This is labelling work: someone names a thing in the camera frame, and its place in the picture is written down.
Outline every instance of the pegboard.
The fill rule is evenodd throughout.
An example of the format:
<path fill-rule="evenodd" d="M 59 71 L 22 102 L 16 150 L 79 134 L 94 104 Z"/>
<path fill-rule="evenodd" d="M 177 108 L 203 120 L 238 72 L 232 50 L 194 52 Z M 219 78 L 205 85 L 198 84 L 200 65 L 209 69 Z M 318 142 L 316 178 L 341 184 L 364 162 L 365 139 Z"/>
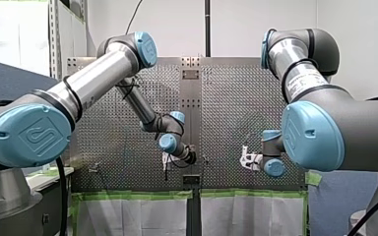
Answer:
<path fill-rule="evenodd" d="M 203 188 L 300 190 L 304 171 L 286 155 L 286 174 L 272 178 L 240 166 L 241 147 L 261 150 L 264 130 L 281 127 L 285 103 L 280 82 L 257 58 L 202 58 L 201 155 L 208 160 Z"/>
<path fill-rule="evenodd" d="M 69 72 L 93 60 L 70 58 Z M 187 60 L 194 63 L 183 63 Z M 155 135 L 141 131 L 122 94 L 111 90 L 78 124 L 73 191 L 182 190 L 182 175 L 190 173 L 201 174 L 202 188 L 303 188 L 304 172 L 286 156 L 287 173 L 280 179 L 239 164 L 247 135 L 259 134 L 249 139 L 249 151 L 260 151 L 260 134 L 280 127 L 285 107 L 279 81 L 259 65 L 258 58 L 159 58 L 155 67 L 138 74 L 140 91 L 155 111 L 186 114 L 185 136 L 190 137 L 184 138 L 197 145 L 196 166 L 172 168 L 167 181 Z"/>

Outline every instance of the metal pole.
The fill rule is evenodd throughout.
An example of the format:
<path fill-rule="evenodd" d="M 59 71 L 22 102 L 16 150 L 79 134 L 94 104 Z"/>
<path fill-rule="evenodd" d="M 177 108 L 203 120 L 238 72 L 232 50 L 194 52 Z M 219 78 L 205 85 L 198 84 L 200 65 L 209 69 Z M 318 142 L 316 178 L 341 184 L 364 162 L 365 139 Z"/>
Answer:
<path fill-rule="evenodd" d="M 205 40 L 206 57 L 211 57 L 211 0 L 205 0 Z"/>

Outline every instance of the cable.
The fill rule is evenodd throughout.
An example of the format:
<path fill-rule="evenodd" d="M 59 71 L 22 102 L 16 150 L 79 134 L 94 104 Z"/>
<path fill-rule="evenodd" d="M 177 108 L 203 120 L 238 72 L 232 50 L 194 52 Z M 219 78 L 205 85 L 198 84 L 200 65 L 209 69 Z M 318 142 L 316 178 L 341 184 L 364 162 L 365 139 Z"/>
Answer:
<path fill-rule="evenodd" d="M 133 17 L 130 20 L 130 23 L 128 24 L 127 30 L 125 31 L 125 34 L 128 34 L 128 31 L 130 30 L 131 24 L 133 24 L 134 18 L 136 17 L 137 11 L 140 8 L 141 3 L 143 0 L 140 0 L 140 2 L 137 4 L 136 10 L 134 10 Z"/>
<path fill-rule="evenodd" d="M 139 88 L 140 86 L 136 84 L 136 80 L 133 77 L 133 79 L 131 81 L 131 85 L 127 85 L 127 86 L 116 85 L 116 87 L 118 87 L 118 88 L 130 88 L 130 89 L 127 90 L 127 92 L 122 97 L 122 99 L 124 100 L 131 93 L 131 91 L 133 91 L 133 88 Z"/>
<path fill-rule="evenodd" d="M 347 236 L 354 236 L 367 220 L 378 210 L 378 202 L 352 227 Z"/>
<path fill-rule="evenodd" d="M 174 160 L 170 157 L 170 154 L 168 155 L 168 158 L 170 158 L 170 162 L 174 165 L 174 166 L 176 166 L 177 168 L 179 168 L 179 169 L 185 169 L 185 168 L 187 168 L 187 167 L 189 167 L 190 166 L 190 164 L 187 164 L 187 165 L 178 165 L 176 162 L 174 162 Z"/>
<path fill-rule="evenodd" d="M 179 121 L 178 119 L 174 118 L 174 117 L 173 117 L 172 115 L 170 115 L 170 114 L 161 114 L 161 113 L 158 113 L 158 112 L 157 112 L 157 115 L 158 115 L 157 122 L 156 122 L 156 130 L 157 130 L 157 131 L 156 131 L 156 135 L 155 135 L 155 140 L 158 139 L 158 136 L 159 136 L 160 133 L 161 133 L 162 118 L 163 118 L 164 116 L 168 116 L 168 117 L 170 117 L 171 119 L 173 119 L 175 122 L 177 122 L 177 124 L 180 126 L 180 129 L 182 130 L 182 134 L 180 134 L 180 133 L 176 133 L 176 132 L 168 132 L 168 131 L 165 132 L 166 134 L 175 134 L 175 135 L 178 135 L 178 136 L 180 136 L 180 137 L 182 137 L 183 134 L 185 134 L 185 128 L 184 128 L 184 125 L 183 125 L 183 123 L 182 123 L 181 121 Z"/>
<path fill-rule="evenodd" d="M 67 181 L 64 173 L 64 165 L 61 160 L 61 156 L 56 159 L 57 168 L 60 176 L 60 188 L 61 188 L 61 224 L 60 224 L 60 236 L 66 236 L 67 232 Z"/>

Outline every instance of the metal stand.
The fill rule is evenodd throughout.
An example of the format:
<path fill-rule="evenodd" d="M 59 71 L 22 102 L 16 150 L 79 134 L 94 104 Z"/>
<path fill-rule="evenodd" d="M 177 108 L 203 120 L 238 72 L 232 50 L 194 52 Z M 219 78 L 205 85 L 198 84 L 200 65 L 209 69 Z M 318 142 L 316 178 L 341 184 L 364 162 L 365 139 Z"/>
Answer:
<path fill-rule="evenodd" d="M 21 169 L 0 171 L 0 236 L 42 235 L 41 199 L 41 194 L 31 194 Z"/>

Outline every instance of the metal frame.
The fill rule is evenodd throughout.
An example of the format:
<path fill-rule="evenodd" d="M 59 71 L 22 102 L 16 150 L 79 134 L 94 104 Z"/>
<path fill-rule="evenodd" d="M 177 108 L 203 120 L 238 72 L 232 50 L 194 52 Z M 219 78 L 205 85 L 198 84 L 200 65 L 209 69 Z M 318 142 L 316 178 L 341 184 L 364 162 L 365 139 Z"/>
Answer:
<path fill-rule="evenodd" d="M 50 23 L 50 75 L 56 80 L 61 80 L 62 61 L 59 32 L 58 1 L 49 0 L 48 18 Z"/>

